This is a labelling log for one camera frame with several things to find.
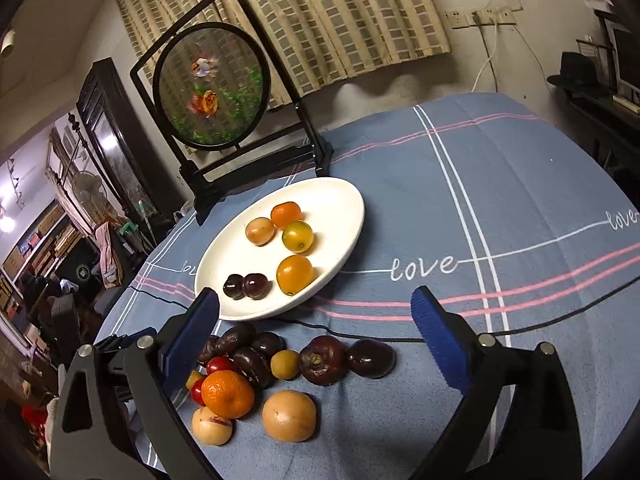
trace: pink cloth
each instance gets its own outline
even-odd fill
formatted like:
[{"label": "pink cloth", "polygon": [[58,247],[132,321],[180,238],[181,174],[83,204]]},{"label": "pink cloth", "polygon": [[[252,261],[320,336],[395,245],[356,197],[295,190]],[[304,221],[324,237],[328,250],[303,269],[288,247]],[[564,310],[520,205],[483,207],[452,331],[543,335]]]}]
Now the pink cloth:
[{"label": "pink cloth", "polygon": [[111,251],[111,237],[109,236],[109,223],[105,222],[95,231],[95,238],[100,247],[100,273],[105,288],[119,285],[118,265]]}]

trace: blue gripper pad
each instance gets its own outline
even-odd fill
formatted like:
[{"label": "blue gripper pad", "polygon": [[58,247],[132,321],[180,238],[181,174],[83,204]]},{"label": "blue gripper pad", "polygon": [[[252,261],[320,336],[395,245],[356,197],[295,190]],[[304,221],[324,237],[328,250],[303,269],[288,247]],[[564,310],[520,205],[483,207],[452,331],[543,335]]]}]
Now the blue gripper pad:
[{"label": "blue gripper pad", "polygon": [[469,387],[467,352],[451,330],[451,316],[426,286],[411,296],[411,316],[451,388],[465,395]]},{"label": "blue gripper pad", "polygon": [[170,399],[184,388],[219,315],[218,295],[205,287],[187,312],[169,318],[159,332],[158,368],[162,390]]}]

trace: checkered curtain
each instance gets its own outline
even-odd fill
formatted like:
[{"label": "checkered curtain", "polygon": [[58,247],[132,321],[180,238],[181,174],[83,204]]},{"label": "checkered curtain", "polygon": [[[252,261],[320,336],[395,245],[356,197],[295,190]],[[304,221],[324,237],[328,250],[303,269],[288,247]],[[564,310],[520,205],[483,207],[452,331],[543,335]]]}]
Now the checkered curtain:
[{"label": "checkered curtain", "polygon": [[[140,56],[199,0],[117,1]],[[450,51],[431,0],[249,1],[301,94],[381,66]],[[205,21],[231,23],[253,35],[235,0],[220,0],[193,23]],[[147,76],[155,61],[145,68]],[[273,67],[272,74],[271,105],[286,104]]]}]

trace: blue tablecloth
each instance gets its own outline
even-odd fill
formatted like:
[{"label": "blue tablecloth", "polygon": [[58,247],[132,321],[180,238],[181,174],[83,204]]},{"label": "blue tablecloth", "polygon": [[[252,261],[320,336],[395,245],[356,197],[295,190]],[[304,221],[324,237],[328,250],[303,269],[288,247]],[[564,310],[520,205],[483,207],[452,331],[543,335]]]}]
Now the blue tablecloth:
[{"label": "blue tablecloth", "polygon": [[[342,272],[284,317],[348,334],[415,338],[408,301],[414,288],[427,284],[477,332],[497,332],[572,312],[638,275],[638,212],[578,146],[503,95],[450,96],[375,114],[325,136],[335,149],[331,175],[349,180],[364,197],[364,227]],[[213,238],[254,201],[314,177],[300,169],[228,197],[202,227],[193,214],[183,219],[149,257],[134,282],[139,290],[123,295],[98,339],[160,328],[183,312],[178,304],[193,300],[196,269]],[[640,396],[639,292],[636,283],[583,314],[501,338],[516,348],[547,340],[558,349],[574,395],[585,474]],[[283,335],[295,350],[324,333],[275,320],[257,325]],[[217,333],[228,326],[219,324]],[[205,447],[207,457],[234,480],[408,478],[460,394],[447,387],[424,344],[393,345],[398,365],[388,378],[350,374],[325,388],[298,378],[268,390],[293,388],[318,401],[321,428],[314,440],[271,440],[258,410],[236,424],[226,446]],[[509,399],[507,388],[478,463],[493,449]],[[174,403],[190,427],[196,405],[186,390]],[[137,444],[147,463],[162,467],[143,431]]]}]

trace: wrinkled fruit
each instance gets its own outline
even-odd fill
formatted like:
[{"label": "wrinkled fruit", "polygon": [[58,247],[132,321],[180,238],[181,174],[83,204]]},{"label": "wrinkled fruit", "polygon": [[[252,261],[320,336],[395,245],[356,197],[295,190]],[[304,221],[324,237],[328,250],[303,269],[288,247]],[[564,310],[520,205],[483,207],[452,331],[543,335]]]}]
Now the wrinkled fruit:
[{"label": "wrinkled fruit", "polygon": [[295,202],[278,204],[271,210],[271,221],[278,229],[284,229],[287,224],[295,220],[302,220],[303,215],[300,206]]},{"label": "wrinkled fruit", "polygon": [[387,375],[396,365],[396,352],[391,346],[373,339],[356,341],[347,352],[351,371],[369,379]]},{"label": "wrinkled fruit", "polygon": [[218,342],[218,339],[220,338],[217,335],[211,335],[209,336],[209,339],[207,339],[206,345],[204,345],[202,352],[200,352],[200,355],[198,356],[198,362],[202,366],[206,366],[207,363],[211,361],[211,358],[216,355],[216,343]]},{"label": "wrinkled fruit", "polygon": [[220,370],[236,370],[234,362],[227,357],[214,357],[207,363],[207,375]]},{"label": "wrinkled fruit", "polygon": [[193,383],[191,387],[191,399],[193,402],[204,406],[204,400],[202,399],[202,385],[204,383],[204,379],[199,379]]},{"label": "wrinkled fruit", "polygon": [[302,442],[316,429],[316,405],[309,396],[300,392],[278,392],[264,403],[262,426],[275,440]]},{"label": "wrinkled fruit", "polygon": [[254,339],[251,346],[267,357],[273,357],[280,350],[284,350],[284,339],[273,332],[262,332]]},{"label": "wrinkled fruit", "polygon": [[254,405],[254,389],[242,375],[222,370],[207,376],[202,383],[202,400],[223,418],[240,418]]},{"label": "wrinkled fruit", "polygon": [[300,356],[293,350],[282,350],[271,358],[271,373],[289,381],[300,373]]},{"label": "wrinkled fruit", "polygon": [[232,355],[241,346],[248,346],[255,338],[255,326],[246,321],[241,321],[231,327],[216,344],[216,355]]},{"label": "wrinkled fruit", "polygon": [[292,253],[308,251],[314,244],[314,230],[301,220],[291,222],[282,232],[282,243]]},{"label": "wrinkled fruit", "polygon": [[239,348],[234,353],[234,364],[254,386],[268,388],[273,384],[268,358],[259,350],[249,346]]},{"label": "wrinkled fruit", "polygon": [[187,379],[187,383],[185,384],[187,390],[191,390],[196,381],[203,380],[205,377],[206,376],[201,374],[200,372],[192,370],[189,374],[189,378]]},{"label": "wrinkled fruit", "polygon": [[204,406],[193,413],[191,430],[196,440],[201,443],[208,446],[222,446],[231,438],[234,427],[230,420],[216,415]]},{"label": "wrinkled fruit", "polygon": [[222,286],[222,292],[232,300],[240,300],[244,297],[244,291],[242,290],[243,283],[244,278],[240,276],[240,274],[230,274]]},{"label": "wrinkled fruit", "polygon": [[267,277],[259,272],[246,275],[242,282],[242,291],[244,292],[244,295],[252,300],[260,300],[261,298],[264,298],[270,288],[270,283]]},{"label": "wrinkled fruit", "polygon": [[300,372],[310,383],[328,386],[343,378],[347,371],[346,348],[333,336],[313,338],[300,352]]},{"label": "wrinkled fruit", "polygon": [[299,293],[316,277],[311,262],[300,254],[292,254],[280,262],[276,270],[276,281],[287,296]]},{"label": "wrinkled fruit", "polygon": [[276,232],[276,226],[268,218],[260,217],[251,220],[244,229],[244,235],[254,245],[268,243]]}]

